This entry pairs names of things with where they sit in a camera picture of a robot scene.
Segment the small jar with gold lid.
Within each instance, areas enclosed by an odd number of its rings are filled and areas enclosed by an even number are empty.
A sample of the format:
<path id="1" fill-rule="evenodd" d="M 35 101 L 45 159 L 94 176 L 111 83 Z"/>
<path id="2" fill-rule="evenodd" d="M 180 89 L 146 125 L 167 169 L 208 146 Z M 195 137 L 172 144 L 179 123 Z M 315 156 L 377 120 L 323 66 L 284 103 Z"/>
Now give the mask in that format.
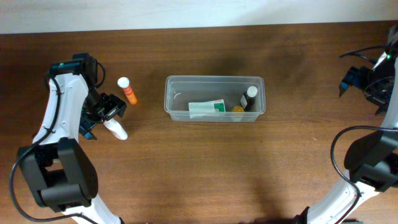
<path id="1" fill-rule="evenodd" d="M 244 117 L 244 108 L 242 106 L 235 106 L 232 110 L 234 122 L 240 122 Z"/>

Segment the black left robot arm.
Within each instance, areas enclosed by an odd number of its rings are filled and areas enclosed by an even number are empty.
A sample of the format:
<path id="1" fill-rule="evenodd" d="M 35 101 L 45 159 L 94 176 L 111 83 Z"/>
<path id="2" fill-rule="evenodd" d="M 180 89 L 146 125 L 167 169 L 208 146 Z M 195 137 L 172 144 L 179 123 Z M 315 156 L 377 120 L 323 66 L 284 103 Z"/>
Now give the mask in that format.
<path id="1" fill-rule="evenodd" d="M 78 139 L 94 139 L 91 130 L 103 124 L 120 140 L 127 133 L 115 120 L 126 103 L 117 96 L 98 93 L 98 70 L 103 68 L 88 53 L 51 65 L 46 78 L 49 88 L 44 119 L 30 146 L 21 147 L 13 168 L 20 168 L 40 207 L 60 213 L 58 220 L 77 223 L 122 223 L 98 194 L 94 165 Z"/>

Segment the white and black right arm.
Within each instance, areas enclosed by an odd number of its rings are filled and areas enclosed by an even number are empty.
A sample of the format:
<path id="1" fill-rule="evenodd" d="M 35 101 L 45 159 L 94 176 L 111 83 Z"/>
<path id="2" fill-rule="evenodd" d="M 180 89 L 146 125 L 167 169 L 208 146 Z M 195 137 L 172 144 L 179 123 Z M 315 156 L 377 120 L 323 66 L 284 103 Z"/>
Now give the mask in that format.
<path id="1" fill-rule="evenodd" d="M 346 223 L 346 218 L 366 200 L 397 187 L 397 26 L 388 32 L 382 55 L 373 67 L 352 67 L 342 79 L 339 94 L 358 88 L 385 117 L 380 127 L 352 126 L 340 131 L 330 148 L 331 163 L 340 179 L 323 199 L 296 215 L 292 223 Z M 349 131 L 370 130 L 348 148 L 345 170 L 335 161 L 337 140 Z"/>

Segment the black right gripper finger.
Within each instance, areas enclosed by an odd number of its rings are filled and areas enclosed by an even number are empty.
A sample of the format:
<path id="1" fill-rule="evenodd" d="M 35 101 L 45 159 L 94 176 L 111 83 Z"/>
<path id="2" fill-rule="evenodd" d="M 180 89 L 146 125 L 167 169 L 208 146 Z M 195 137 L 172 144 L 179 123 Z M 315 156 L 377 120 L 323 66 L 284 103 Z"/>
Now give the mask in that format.
<path id="1" fill-rule="evenodd" d="M 345 93 L 345 91 L 351 86 L 351 82 L 348 80 L 342 80 L 339 85 L 339 97 Z"/>
<path id="2" fill-rule="evenodd" d="M 386 105 L 379 105 L 379 108 L 376 110 L 375 115 L 386 113 L 388 110 L 388 104 Z"/>

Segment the dark bottle with white cap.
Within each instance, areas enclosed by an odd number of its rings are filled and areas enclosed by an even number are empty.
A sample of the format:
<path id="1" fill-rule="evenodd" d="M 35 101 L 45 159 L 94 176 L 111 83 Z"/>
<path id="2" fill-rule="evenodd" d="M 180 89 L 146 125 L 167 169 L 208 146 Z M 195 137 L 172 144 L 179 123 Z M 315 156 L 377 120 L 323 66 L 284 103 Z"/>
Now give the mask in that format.
<path id="1" fill-rule="evenodd" d="M 258 89 L 255 86 L 250 86 L 245 91 L 240 99 L 240 105 L 244 111 L 250 111 L 255 104 Z"/>

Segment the white Panadol box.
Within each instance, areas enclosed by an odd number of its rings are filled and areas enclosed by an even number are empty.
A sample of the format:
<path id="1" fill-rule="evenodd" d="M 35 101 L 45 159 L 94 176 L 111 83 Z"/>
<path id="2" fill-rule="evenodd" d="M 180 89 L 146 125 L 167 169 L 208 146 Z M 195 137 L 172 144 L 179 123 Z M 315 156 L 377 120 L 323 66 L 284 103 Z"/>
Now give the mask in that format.
<path id="1" fill-rule="evenodd" d="M 213 100 L 206 102 L 191 102 L 188 104 L 188 111 L 191 118 L 196 118 L 216 113 L 225 113 L 226 108 L 224 100 Z"/>

